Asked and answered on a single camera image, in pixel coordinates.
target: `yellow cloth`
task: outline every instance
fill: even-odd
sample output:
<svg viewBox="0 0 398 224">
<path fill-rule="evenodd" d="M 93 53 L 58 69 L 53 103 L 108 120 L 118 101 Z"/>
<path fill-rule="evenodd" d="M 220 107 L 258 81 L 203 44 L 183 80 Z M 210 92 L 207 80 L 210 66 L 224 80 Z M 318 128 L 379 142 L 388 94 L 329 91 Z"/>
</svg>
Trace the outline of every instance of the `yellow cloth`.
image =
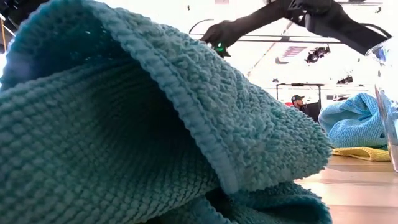
<svg viewBox="0 0 398 224">
<path fill-rule="evenodd" d="M 349 147 L 333 149 L 333 155 L 351 156 L 366 161 L 390 161 L 387 150 L 372 149 L 370 147 Z"/>
</svg>

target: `light blue towel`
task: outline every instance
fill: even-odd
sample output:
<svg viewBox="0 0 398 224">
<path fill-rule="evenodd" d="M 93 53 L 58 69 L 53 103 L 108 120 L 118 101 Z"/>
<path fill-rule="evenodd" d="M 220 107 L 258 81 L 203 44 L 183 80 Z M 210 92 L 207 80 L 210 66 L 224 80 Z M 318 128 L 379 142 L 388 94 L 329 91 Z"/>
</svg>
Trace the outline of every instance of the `light blue towel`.
<svg viewBox="0 0 398 224">
<path fill-rule="evenodd" d="M 1 224 L 331 223 L 319 125 L 173 27 L 53 0 L 2 82 Z"/>
<path fill-rule="evenodd" d="M 333 147 L 386 148 L 377 100 L 367 93 L 323 108 L 318 120 Z"/>
</svg>

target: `black glove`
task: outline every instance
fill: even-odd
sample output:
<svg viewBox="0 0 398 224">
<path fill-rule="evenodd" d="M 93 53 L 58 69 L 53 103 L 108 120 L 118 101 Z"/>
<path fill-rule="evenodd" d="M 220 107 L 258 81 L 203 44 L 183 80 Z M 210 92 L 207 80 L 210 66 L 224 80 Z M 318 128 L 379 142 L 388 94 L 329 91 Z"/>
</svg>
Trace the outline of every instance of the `black glove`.
<svg viewBox="0 0 398 224">
<path fill-rule="evenodd" d="M 231 21 L 223 21 L 212 25 L 200 39 L 206 43 L 217 46 L 222 43 L 225 47 L 233 45 L 242 35 L 238 33 L 236 24 Z"/>
</svg>

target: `table surface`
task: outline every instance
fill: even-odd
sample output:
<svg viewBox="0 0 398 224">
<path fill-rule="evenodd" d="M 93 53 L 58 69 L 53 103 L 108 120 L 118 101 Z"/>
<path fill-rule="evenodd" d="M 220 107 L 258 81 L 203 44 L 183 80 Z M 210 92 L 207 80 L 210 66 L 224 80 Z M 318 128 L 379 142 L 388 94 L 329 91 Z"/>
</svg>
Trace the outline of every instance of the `table surface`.
<svg viewBox="0 0 398 224">
<path fill-rule="evenodd" d="M 390 162 L 332 156 L 325 170 L 296 183 L 322 197 L 334 224 L 398 223 L 398 174 Z"/>
</svg>

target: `black cap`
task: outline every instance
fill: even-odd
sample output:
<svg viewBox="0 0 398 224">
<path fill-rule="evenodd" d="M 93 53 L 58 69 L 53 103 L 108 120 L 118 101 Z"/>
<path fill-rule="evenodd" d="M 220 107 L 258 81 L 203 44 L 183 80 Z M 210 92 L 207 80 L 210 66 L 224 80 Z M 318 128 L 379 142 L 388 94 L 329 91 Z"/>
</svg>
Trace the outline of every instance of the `black cap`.
<svg viewBox="0 0 398 224">
<path fill-rule="evenodd" d="M 302 100 L 304 98 L 304 96 L 298 96 L 298 95 L 294 95 L 292 97 L 292 102 L 296 101 L 296 100 Z"/>
</svg>

